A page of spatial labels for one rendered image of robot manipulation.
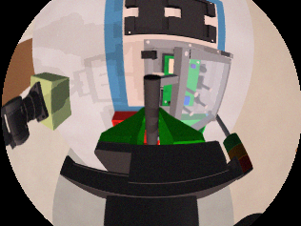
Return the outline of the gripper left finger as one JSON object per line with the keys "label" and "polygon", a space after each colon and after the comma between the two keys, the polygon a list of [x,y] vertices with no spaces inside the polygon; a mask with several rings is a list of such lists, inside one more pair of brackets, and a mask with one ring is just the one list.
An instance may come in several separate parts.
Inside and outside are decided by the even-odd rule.
{"label": "gripper left finger", "polygon": [[133,116],[102,132],[98,142],[109,141],[144,145],[145,130],[145,108],[143,107]]}

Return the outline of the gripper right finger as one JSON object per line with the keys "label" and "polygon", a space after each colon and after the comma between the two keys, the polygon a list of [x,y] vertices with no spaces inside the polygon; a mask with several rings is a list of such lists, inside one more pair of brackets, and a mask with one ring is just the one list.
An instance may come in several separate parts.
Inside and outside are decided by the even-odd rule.
{"label": "gripper right finger", "polygon": [[158,131],[160,145],[206,142],[202,133],[169,115],[161,107],[159,108]]}

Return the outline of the red bin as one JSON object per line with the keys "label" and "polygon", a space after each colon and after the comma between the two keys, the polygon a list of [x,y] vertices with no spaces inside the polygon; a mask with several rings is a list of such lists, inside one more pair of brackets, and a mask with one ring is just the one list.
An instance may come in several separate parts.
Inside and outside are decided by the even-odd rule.
{"label": "red bin", "polygon": [[[116,124],[120,123],[121,121],[133,116],[136,112],[115,112],[112,118],[112,125],[115,126]],[[146,133],[145,133],[145,145],[146,143]]]}

